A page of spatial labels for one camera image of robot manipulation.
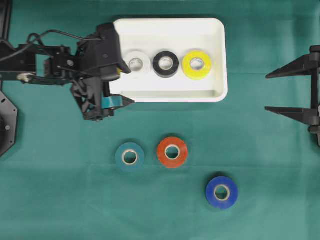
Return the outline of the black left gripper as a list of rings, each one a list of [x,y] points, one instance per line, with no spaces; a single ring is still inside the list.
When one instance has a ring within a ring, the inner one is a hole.
[[[49,58],[44,62],[44,82],[47,85],[63,86],[71,84],[71,94],[83,118],[101,121],[114,116],[115,109],[135,103],[134,100],[119,94],[111,94],[110,81],[80,71],[80,57],[84,55],[84,45],[78,44],[75,55],[69,47],[49,48]]]

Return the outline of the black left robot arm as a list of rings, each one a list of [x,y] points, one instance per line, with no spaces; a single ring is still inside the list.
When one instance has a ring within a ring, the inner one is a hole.
[[[113,23],[97,26],[87,37],[77,38],[77,51],[67,46],[47,46],[43,34],[31,33],[26,42],[14,47],[8,41],[13,3],[0,3],[0,79],[24,84],[64,86],[85,120],[101,121],[115,110],[133,103],[112,94],[110,83],[131,72],[121,54],[120,37]]]

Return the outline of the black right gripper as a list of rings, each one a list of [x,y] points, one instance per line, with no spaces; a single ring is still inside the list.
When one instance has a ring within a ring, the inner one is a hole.
[[[310,53],[305,54],[289,64],[267,74],[266,79],[311,76],[310,108],[272,107],[266,106],[266,111],[285,116],[300,123],[310,125],[309,132],[320,134],[320,100],[319,100],[319,74],[320,74],[320,46],[313,45]]]

